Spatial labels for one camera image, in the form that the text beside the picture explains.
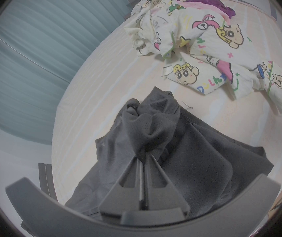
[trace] curtain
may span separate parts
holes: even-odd
[[[56,108],[128,0],[13,0],[0,16],[0,129],[52,143]]]

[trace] purple cloth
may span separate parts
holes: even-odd
[[[202,2],[204,4],[210,4],[216,6],[220,10],[222,10],[225,14],[232,18],[236,15],[236,12],[228,6],[225,6],[220,0],[187,0],[186,2]]]

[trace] pink cloth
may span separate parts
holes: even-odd
[[[187,7],[193,7],[196,9],[210,9],[213,10],[216,13],[219,13],[225,20],[225,22],[230,25],[230,18],[228,14],[224,13],[222,10],[217,8],[216,6],[210,5],[210,4],[205,4],[202,2],[182,2],[182,1],[177,1],[177,4],[187,8]]]

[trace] striped bed sheet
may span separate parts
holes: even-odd
[[[282,67],[282,32],[261,9],[236,0],[221,0],[236,11],[231,24],[242,24],[257,51]],[[79,181],[96,163],[95,140],[110,129],[130,98],[142,101],[154,86],[173,92],[184,108],[220,132],[253,146],[263,146],[274,164],[269,177],[282,185],[282,115],[263,92],[234,101],[226,85],[201,95],[161,77],[163,60],[138,57],[123,29],[111,33],[79,69],[56,111],[52,171],[56,196],[65,204]]]

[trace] yellow cartoon hair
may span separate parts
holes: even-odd
[[[224,30],[224,27],[219,27],[216,28],[216,32],[219,36],[219,38],[221,38],[223,41],[225,41],[226,43],[230,44],[230,42],[232,42],[232,40],[227,39],[225,36],[227,35],[226,31]]]
[[[175,65],[174,66],[174,68],[173,68],[173,72],[176,74],[176,72],[177,71],[182,71],[183,69],[186,69],[186,68],[188,68],[190,71],[192,71],[192,69],[193,69],[193,66],[192,65],[190,65],[189,63],[187,63],[187,62],[185,62],[185,64],[184,65],[179,65],[179,64],[177,64],[177,65]]]

